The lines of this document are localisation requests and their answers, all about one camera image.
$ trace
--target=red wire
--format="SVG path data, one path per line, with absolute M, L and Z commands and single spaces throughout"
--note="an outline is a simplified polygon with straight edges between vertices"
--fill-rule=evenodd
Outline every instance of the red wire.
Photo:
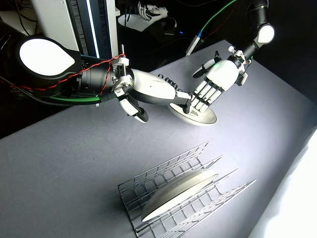
M 106 63 L 106 62 L 110 62 L 111 60 L 117 59 L 117 58 L 119 58 L 119 57 L 121 57 L 121 56 L 125 56 L 125 54 L 119 54 L 119 55 L 117 55 L 117 56 L 115 56 L 115 57 L 112 57 L 111 59 L 107 59 L 107 60 L 101 61 L 101 62 L 99 62 L 99 63 L 92 64 L 90 67 L 88 67 L 88 68 L 86 68 L 86 69 L 83 69 L 83 70 L 79 71 L 78 73 L 72 74 L 72 75 L 68 76 L 67 78 L 62 79 L 62 80 L 58 81 L 56 84 L 51 85 L 51 86 L 49 86 L 49 87 L 47 87 L 47 88 L 30 88 L 30 87 L 27 87 L 27 86 L 15 86 L 15 87 L 25 88 L 25 89 L 28 89 L 28 90 L 46 91 L 46 90 L 48 90 L 48 89 L 55 88 L 55 87 L 56 87 L 57 85 L 59 85 L 60 83 L 63 83 L 63 82 L 65 82 L 65 81 L 67 81 L 68 79 L 70 79 L 71 77 L 77 76 L 77 75 L 79 75 L 80 73 L 85 72 L 85 71 L 91 69 L 92 67 L 98 66 L 98 65 L 103 64 L 103 63 Z M 109 68 L 108 68 L 108 70 L 107 70 L 107 75 L 108 75 L 109 72 L 110 72 L 110 64 L 109 64 Z
M 236 9 L 237 7 L 237 3 L 238 1 L 235 3 L 232 11 L 230 12 L 230 14 L 227 16 L 227 18 L 217 27 L 217 29 L 215 29 L 213 32 L 209 33 L 204 39 L 203 41 L 205 41 L 209 36 L 211 36 L 212 34 L 216 33 L 226 22 L 227 20 L 230 18 L 230 16 L 232 15 L 232 13 L 234 12 L 234 10 Z

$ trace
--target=dish rack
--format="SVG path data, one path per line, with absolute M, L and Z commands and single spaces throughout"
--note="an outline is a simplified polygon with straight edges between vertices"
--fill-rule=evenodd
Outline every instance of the dish rack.
M 149 221 L 141 221 L 142 207 L 157 189 L 189 170 L 207 169 L 223 156 L 205 164 L 199 160 L 208 142 L 186 151 L 126 182 L 118 185 L 119 193 L 135 235 L 138 238 L 178 238 L 191 230 L 215 210 L 255 183 L 246 182 L 222 193 L 218 185 L 237 169 L 213 181 L 194 196 Z

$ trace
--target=white light strip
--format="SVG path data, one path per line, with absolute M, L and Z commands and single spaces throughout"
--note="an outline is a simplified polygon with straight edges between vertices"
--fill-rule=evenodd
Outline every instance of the white light strip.
M 90 8 L 90 0 L 86 0 L 86 2 L 87 2 L 87 8 L 88 8 L 88 15 L 89 15 L 89 21 L 90 21 L 91 31 L 93 32 L 93 39 L 94 39 L 94 45 L 95 45 L 96 55 L 97 55 L 97 58 L 99 58 L 99 50 L 98 50 L 97 39 L 96 39 L 96 34 L 95 34 L 95 27 L 94 27 L 94 22 L 93 22 L 93 15 L 92 15 L 92 13 L 91 13 L 91 8 Z

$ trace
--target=cable connector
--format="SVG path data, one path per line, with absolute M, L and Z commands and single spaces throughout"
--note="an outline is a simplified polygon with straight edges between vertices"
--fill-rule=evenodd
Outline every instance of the cable connector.
M 194 37 L 192 43 L 190 43 L 190 46 L 187 48 L 187 51 L 186 51 L 187 56 L 189 56 L 193 52 L 197 43 L 200 41 L 201 36 L 202 36 L 202 33 L 199 32 L 199 34 Z

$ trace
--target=metal frame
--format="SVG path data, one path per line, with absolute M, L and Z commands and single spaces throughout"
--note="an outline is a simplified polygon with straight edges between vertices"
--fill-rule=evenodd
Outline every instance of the metal frame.
M 202 164 L 198 157 L 207 144 L 208 142 L 205 142 L 118 186 L 130 223 L 138 238 L 180 237 L 256 181 L 246 182 L 228 192 L 221 192 L 218 184 L 238 170 L 235 169 L 166 213 L 142 222 L 142 207 L 157 189 L 186 171 L 207 169 L 223 157 Z

